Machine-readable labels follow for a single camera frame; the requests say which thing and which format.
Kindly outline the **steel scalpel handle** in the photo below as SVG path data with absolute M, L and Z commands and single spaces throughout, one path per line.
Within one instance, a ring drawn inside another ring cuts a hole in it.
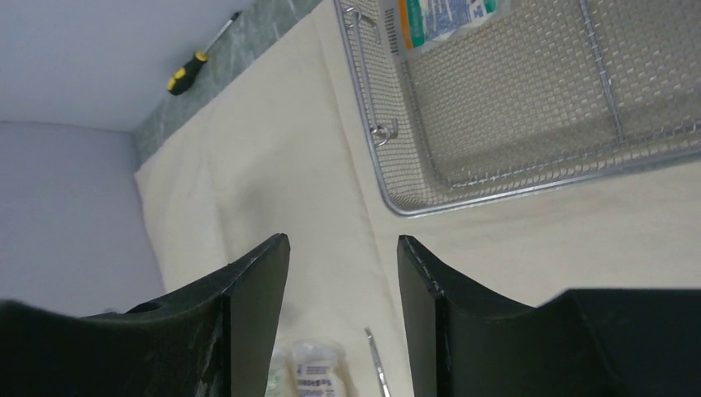
M 370 347 L 370 355 L 372 357 L 373 365 L 375 368 L 375 374 L 379 382 L 380 396 L 390 397 L 391 392 L 389 389 L 389 383 L 387 382 L 387 377 L 384 371 L 384 367 L 380 358 L 379 349 L 377 347 L 374 335 L 369 327 L 364 328 L 365 335 Z

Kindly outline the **clear pouch green item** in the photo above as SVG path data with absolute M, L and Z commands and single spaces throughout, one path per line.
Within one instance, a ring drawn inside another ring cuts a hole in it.
M 265 397 L 293 397 L 295 389 L 289 374 L 285 350 L 274 347 L 269 364 Z

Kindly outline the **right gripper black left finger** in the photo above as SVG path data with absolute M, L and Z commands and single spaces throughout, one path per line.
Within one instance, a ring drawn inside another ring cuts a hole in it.
M 261 396 L 289 271 L 278 233 L 125 313 L 1 303 L 4 396 Z

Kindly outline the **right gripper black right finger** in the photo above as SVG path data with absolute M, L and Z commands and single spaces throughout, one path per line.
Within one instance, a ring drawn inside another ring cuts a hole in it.
M 398 239 L 417 396 L 697 396 L 698 289 L 568 289 L 531 307 Z

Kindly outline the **wire mesh instrument tray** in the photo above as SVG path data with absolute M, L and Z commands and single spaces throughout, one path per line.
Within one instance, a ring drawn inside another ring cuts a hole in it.
M 336 18 L 385 206 L 401 217 L 700 157 L 697 1 L 513 1 L 407 60 L 380 1 Z

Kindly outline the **green suture packet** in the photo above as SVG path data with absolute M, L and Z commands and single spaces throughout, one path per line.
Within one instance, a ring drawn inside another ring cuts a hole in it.
M 509 0 L 380 1 L 392 56 L 407 60 L 510 13 Z

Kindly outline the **beige surgical wrap cloth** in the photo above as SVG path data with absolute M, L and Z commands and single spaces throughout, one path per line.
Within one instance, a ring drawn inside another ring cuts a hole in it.
M 569 287 L 700 285 L 700 165 L 582 183 L 422 218 L 382 203 L 332 2 L 324 1 L 136 172 L 165 288 L 289 237 L 280 346 L 337 342 L 347 383 L 379 394 L 371 331 L 395 396 L 413 393 L 397 242 L 519 302 Z

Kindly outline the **pink suture packet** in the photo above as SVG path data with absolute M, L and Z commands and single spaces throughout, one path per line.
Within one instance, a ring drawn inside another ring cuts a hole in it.
M 353 396 L 346 354 L 337 342 L 303 339 L 290 347 L 297 396 Z

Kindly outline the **yellow black screwdriver left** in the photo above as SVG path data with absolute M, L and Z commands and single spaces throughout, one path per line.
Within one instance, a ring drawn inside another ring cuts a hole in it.
M 179 96 L 192 88 L 203 66 L 209 61 L 210 49 L 241 14 L 242 11 L 233 13 L 207 46 L 203 50 L 195 51 L 190 60 L 171 75 L 167 84 L 167 91 L 170 95 Z

